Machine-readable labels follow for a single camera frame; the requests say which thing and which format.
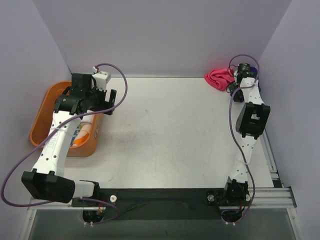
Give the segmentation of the patterned orange white towel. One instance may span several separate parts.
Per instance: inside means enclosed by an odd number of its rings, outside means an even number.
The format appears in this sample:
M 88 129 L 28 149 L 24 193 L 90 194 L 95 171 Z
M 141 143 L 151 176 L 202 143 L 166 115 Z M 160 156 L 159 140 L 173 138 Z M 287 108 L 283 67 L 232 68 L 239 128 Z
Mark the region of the patterned orange white towel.
M 75 130 L 70 146 L 79 147 L 80 145 L 84 144 L 90 135 L 91 128 L 91 123 L 81 123 Z

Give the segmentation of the pink crumpled towel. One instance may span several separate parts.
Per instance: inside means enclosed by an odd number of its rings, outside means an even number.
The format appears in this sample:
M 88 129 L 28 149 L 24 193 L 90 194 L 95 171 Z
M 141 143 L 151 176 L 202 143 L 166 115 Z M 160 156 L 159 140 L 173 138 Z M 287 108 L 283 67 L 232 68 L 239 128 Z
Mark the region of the pink crumpled towel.
M 229 84 L 235 81 L 235 78 L 227 68 L 213 69 L 204 74 L 204 79 L 211 87 L 222 92 L 227 89 Z

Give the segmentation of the purple towel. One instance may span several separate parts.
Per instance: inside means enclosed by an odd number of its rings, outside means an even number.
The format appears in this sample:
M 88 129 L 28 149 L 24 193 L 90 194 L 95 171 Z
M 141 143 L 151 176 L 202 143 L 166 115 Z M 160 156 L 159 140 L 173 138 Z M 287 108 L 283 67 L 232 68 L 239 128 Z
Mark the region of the purple towel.
M 237 66 L 237 71 L 235 75 L 236 87 L 240 87 L 242 79 L 247 77 L 255 79 L 257 74 L 258 74 L 258 70 L 255 67 L 250 66 L 248 63 L 240 63 Z M 233 97 L 233 100 L 238 103 L 244 102 L 244 94 L 242 90 L 239 90 L 235 94 L 235 96 Z

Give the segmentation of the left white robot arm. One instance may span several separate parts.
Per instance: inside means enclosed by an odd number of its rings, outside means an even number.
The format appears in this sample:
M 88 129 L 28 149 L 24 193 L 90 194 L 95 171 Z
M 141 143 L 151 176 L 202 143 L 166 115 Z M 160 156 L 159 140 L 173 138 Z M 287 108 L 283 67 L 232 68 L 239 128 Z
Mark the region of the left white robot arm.
M 65 162 L 73 134 L 84 119 L 83 114 L 109 110 L 115 105 L 116 90 L 111 90 L 106 101 L 108 72 L 94 74 L 73 73 L 71 85 L 54 103 L 50 134 L 37 162 L 31 171 L 22 174 L 21 181 L 37 200 L 68 203 L 83 198 L 90 206 L 101 201 L 98 183 L 88 180 L 71 180 L 64 177 Z

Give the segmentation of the orange plastic basket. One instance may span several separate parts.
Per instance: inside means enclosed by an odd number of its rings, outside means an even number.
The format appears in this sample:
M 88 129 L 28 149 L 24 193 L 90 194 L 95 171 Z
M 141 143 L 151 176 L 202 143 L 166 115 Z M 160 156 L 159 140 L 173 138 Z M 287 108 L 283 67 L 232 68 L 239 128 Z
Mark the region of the orange plastic basket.
M 49 134 L 52 126 L 53 111 L 56 99 L 63 91 L 71 86 L 70 81 L 61 81 L 52 85 L 42 101 L 40 109 L 33 123 L 29 139 L 34 146 L 38 146 Z M 104 115 L 95 114 L 94 121 L 87 140 L 78 147 L 69 147 L 68 157 L 88 157 L 92 155 L 98 144 L 98 138 L 103 124 Z

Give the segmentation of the white rolled towel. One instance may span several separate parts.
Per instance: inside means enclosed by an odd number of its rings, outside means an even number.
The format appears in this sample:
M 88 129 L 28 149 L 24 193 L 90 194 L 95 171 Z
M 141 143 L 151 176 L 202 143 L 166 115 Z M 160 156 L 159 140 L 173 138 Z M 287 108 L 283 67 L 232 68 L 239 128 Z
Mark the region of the white rolled towel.
M 94 114 L 84 116 L 80 121 L 79 129 L 81 131 L 86 131 L 89 133 L 94 123 L 94 118 L 95 118 Z

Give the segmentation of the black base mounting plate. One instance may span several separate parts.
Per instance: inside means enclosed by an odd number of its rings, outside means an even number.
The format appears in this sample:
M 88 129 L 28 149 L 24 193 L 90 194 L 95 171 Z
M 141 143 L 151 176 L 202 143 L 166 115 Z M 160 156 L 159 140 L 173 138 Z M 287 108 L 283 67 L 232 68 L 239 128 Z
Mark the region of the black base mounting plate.
M 248 191 L 223 188 L 102 188 L 89 200 L 76 199 L 81 218 L 99 224 L 110 220 L 237 221 L 250 204 Z

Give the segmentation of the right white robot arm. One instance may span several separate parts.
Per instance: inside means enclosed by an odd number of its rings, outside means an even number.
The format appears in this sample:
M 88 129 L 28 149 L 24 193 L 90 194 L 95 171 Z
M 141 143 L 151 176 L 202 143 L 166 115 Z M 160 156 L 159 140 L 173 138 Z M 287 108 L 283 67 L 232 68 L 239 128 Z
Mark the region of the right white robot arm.
M 239 134 L 239 141 L 235 133 L 231 132 L 239 152 L 235 157 L 221 198 L 228 205 L 238 206 L 250 200 L 248 166 L 255 145 L 265 130 L 271 108 L 261 98 L 257 70 L 248 63 L 241 63 L 234 74 L 235 82 L 230 85 L 229 91 L 234 102 L 244 103 L 244 105 L 234 128 Z

